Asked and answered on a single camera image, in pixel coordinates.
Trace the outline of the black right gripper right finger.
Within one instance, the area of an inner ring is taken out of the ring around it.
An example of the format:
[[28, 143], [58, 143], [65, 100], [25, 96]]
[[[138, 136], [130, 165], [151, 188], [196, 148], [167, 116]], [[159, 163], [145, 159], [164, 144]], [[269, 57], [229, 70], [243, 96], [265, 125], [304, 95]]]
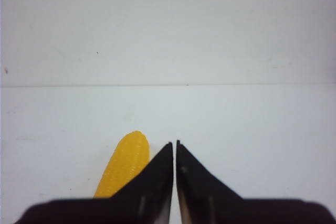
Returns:
[[299, 199], [243, 198], [176, 142], [176, 186], [183, 223], [335, 223], [330, 211]]

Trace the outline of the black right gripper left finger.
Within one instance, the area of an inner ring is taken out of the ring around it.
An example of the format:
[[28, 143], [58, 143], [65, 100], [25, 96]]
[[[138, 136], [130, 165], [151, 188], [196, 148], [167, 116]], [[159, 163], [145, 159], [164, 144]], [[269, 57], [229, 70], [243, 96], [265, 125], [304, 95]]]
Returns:
[[173, 146], [168, 143], [113, 196], [36, 204], [18, 223], [168, 223], [172, 188]]

